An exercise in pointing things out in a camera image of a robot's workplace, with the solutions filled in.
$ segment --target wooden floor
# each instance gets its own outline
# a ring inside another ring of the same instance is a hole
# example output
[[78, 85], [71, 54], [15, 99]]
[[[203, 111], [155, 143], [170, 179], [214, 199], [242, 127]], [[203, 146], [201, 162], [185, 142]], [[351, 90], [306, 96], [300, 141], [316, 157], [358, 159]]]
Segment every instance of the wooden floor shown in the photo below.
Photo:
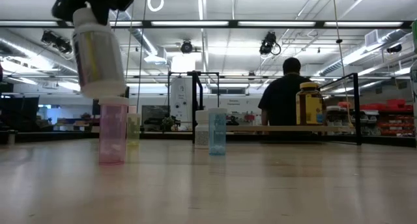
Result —
[[99, 166], [97, 140], [0, 150], [0, 223], [417, 222], [417, 152], [363, 145], [146, 141]]

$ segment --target pink cup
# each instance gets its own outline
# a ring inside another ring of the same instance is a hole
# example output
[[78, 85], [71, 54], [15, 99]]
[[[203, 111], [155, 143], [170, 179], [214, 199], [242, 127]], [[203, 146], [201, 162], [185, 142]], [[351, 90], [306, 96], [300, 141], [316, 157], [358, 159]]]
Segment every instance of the pink cup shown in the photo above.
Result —
[[98, 163], [100, 165], [124, 164], [129, 99], [123, 97], [101, 98], [99, 104], [101, 105], [101, 115]]

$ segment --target person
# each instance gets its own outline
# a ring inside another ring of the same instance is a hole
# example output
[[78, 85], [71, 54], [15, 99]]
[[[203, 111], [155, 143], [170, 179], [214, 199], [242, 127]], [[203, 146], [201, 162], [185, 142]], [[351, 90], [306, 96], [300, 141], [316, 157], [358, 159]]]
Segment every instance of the person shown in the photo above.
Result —
[[291, 57], [284, 61], [284, 76], [273, 81], [265, 90], [258, 108], [262, 109], [262, 125], [295, 126], [296, 125], [296, 94], [300, 84], [310, 82], [300, 76], [301, 64], [297, 58]]

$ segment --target white container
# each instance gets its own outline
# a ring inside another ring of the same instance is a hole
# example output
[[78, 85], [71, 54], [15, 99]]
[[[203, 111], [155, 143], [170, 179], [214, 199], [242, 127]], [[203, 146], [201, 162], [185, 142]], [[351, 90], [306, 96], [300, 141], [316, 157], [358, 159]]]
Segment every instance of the white container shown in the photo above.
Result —
[[17, 130], [8, 130], [8, 139], [7, 139], [7, 146], [9, 148], [14, 146], [14, 143], [16, 142], [16, 134], [18, 133]]
[[72, 36], [81, 92], [88, 98], [123, 94], [126, 83], [119, 42], [109, 25], [97, 23], [90, 8], [73, 15]]
[[195, 120], [197, 121], [198, 125], [195, 127], [194, 148], [209, 149], [209, 112], [207, 110], [196, 111]]

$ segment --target amber jar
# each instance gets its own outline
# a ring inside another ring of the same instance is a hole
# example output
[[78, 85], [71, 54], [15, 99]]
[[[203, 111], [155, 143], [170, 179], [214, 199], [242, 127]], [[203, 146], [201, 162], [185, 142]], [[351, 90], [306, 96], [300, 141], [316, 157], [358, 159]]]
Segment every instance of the amber jar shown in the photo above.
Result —
[[321, 126], [324, 121], [324, 101], [314, 82], [301, 83], [296, 95], [297, 125]]

